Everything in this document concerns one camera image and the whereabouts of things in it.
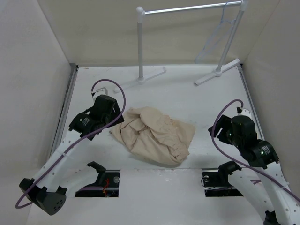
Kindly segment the beige trousers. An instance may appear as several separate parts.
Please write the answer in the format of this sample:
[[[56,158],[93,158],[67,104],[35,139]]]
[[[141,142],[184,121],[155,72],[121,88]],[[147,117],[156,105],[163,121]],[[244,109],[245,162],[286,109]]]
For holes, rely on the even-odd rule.
[[[131,107],[124,113],[124,121],[113,126],[110,133],[140,159],[178,166],[189,155],[195,126],[153,107]]]

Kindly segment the light blue wire hanger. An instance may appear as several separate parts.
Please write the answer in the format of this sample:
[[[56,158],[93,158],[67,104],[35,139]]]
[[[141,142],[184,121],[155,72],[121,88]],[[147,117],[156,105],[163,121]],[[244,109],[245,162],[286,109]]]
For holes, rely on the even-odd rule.
[[[202,50],[196,56],[194,61],[195,64],[200,64],[204,60],[204,58],[206,58],[206,56],[208,56],[209,54],[211,54],[212,51],[214,51],[219,42],[221,42],[225,37],[227,37],[227,35],[229,35],[229,33],[232,31],[236,19],[231,20],[225,17],[225,9],[227,8],[228,3],[229,0],[223,6],[219,25],[214,29],[212,34],[207,39]]]

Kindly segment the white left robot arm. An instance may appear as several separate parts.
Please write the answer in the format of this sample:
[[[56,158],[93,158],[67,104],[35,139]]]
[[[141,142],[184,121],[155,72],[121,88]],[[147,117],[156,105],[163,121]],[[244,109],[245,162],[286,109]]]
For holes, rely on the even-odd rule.
[[[51,216],[62,208],[68,196],[75,196],[81,188],[90,184],[102,186],[106,169],[95,161],[87,163],[69,180],[65,180],[64,175],[76,164],[76,153],[83,153],[87,145],[104,129],[124,121],[124,110],[113,97],[95,97],[92,107],[74,117],[65,138],[42,168],[32,178],[22,179],[19,188],[23,195],[15,207],[21,209],[20,202],[27,198],[30,204],[38,206]]]

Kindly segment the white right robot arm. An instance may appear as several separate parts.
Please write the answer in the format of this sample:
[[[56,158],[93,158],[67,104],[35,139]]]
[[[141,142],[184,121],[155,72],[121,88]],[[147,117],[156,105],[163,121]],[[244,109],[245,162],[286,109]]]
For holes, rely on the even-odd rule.
[[[234,146],[245,163],[227,155],[217,180],[235,187],[254,207],[265,225],[298,225],[300,200],[288,188],[273,146],[257,137],[251,116],[219,115],[209,128],[212,140]]]

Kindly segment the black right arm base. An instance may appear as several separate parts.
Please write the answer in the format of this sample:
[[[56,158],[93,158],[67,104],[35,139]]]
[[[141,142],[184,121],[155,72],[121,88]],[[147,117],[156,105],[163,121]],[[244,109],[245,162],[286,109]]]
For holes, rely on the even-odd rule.
[[[228,177],[234,171],[241,171],[242,168],[234,161],[222,164],[218,169],[204,169],[202,171],[201,184],[204,187],[206,197],[239,197],[243,196],[228,182]]]

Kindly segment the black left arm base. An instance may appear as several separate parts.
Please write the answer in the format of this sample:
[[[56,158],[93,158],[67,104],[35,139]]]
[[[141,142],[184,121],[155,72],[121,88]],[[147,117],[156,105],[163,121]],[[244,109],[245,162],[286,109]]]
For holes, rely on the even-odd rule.
[[[94,161],[87,166],[97,172],[97,177],[79,189],[75,197],[119,197],[120,170],[106,170]]]

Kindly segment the white clothes rack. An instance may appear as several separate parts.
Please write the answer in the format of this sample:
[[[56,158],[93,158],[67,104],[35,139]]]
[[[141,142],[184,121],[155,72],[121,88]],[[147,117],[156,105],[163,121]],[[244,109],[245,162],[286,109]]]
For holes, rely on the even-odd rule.
[[[137,54],[137,68],[132,78],[115,88],[115,92],[157,80],[167,72],[168,64],[193,64],[207,39],[219,25],[225,0],[204,0],[187,2],[181,7],[178,0],[147,1],[130,11],[136,21],[128,34],[135,38],[133,53]],[[196,74],[195,85],[220,77],[226,71],[236,68],[240,59],[229,55],[238,25],[248,7],[247,0],[230,0],[225,9],[227,19],[236,19],[232,31],[201,64],[213,64],[207,72]]]

